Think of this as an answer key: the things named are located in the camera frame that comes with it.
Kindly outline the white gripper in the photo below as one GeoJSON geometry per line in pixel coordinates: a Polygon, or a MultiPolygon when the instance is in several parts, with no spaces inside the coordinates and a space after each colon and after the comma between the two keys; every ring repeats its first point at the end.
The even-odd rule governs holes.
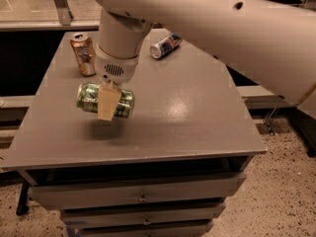
{"type": "MultiPolygon", "coordinates": [[[[97,45],[95,48],[95,71],[104,80],[116,84],[127,83],[134,75],[138,58],[121,59],[106,54],[97,45]]],[[[101,86],[98,90],[98,119],[111,121],[115,115],[121,92],[101,86]]]]}

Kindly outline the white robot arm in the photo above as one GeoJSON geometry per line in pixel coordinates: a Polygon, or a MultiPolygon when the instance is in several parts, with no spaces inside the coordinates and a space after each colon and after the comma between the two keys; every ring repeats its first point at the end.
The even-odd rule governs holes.
{"type": "Polygon", "coordinates": [[[95,0],[96,68],[130,80],[144,38],[161,24],[316,118],[316,13],[266,0],[95,0]]]}

